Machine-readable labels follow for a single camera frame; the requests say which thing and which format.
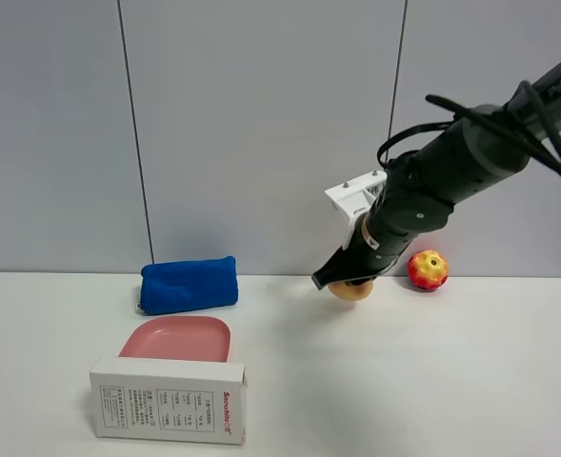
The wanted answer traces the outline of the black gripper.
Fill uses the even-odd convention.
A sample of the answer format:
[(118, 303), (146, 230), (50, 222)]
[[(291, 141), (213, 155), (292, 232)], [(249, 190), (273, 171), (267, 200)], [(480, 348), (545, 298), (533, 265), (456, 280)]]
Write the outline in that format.
[(386, 192), (356, 224), (349, 248), (339, 248), (311, 279), (318, 290), (373, 278), (391, 268), (420, 234), (444, 227), (454, 204), (420, 193)]

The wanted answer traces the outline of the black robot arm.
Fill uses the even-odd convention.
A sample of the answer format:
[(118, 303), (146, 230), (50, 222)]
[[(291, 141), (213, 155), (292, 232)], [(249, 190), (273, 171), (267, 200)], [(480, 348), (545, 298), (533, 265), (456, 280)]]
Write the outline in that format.
[(561, 177), (561, 62), (522, 81), (504, 105), (466, 108), (429, 94), (450, 121), (405, 129), (380, 146), (380, 168), (327, 189), (347, 227), (311, 276), (319, 289), (359, 299), (420, 234), (443, 228), (455, 206), (513, 176), (531, 159)]

